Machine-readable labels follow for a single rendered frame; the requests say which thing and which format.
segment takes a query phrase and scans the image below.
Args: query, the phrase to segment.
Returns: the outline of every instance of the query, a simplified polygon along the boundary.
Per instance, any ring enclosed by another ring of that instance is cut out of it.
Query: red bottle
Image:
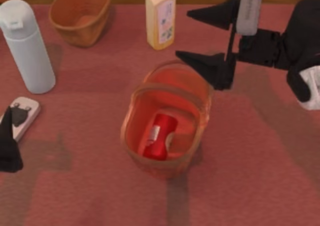
[[[166,160],[177,126],[178,121],[174,117],[166,114],[157,114],[143,156],[155,160]]]

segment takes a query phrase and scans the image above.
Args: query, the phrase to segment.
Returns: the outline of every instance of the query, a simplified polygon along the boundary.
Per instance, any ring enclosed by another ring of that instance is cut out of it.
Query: bowl rim
[[[92,20],[91,22],[88,22],[84,25],[75,27],[75,26],[61,26],[60,24],[57,24],[56,22],[54,22],[54,20],[52,19],[52,9],[53,9],[53,6],[55,5],[56,2],[57,2],[57,0],[53,0],[52,4],[50,6],[49,20],[50,20],[51,24],[54,25],[54,27],[56,29],[60,29],[60,30],[64,30],[64,31],[74,31],[74,30],[84,29],[84,28],[87,28],[88,26],[91,26],[92,24],[97,22],[97,20],[102,16],[102,14],[109,8],[109,6],[111,4],[111,0],[107,0],[106,3],[104,4],[104,6],[102,7],[101,11],[99,12],[99,14],[97,15],[97,17],[94,20]]]

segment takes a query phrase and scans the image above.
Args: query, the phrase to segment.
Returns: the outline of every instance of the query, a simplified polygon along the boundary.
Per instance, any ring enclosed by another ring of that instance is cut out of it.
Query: orange bowl
[[[100,37],[111,0],[54,0],[49,20],[61,37],[78,47],[90,47]]]

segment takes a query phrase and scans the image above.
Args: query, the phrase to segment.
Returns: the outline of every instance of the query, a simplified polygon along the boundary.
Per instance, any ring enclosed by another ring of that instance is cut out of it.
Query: white bottle
[[[176,0],[145,0],[148,43],[161,50],[174,42]]]
[[[26,88],[34,94],[51,90],[56,77],[30,5],[22,0],[4,2],[0,27]]]

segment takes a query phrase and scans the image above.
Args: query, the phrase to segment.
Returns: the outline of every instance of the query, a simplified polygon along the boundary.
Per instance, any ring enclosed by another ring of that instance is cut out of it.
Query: reddish brown tabletop
[[[120,145],[130,95],[175,50],[227,49],[229,32],[186,17],[164,51],[146,43],[144,6],[116,6],[92,48],[67,45],[35,6],[57,85],[30,94],[0,38],[0,109],[38,100],[21,141],[24,169],[0,174],[1,226],[320,225],[320,112],[302,109],[286,73],[238,63],[233,89],[216,92],[201,150],[186,175],[159,181]],[[260,27],[283,32],[293,6],[263,6]]]

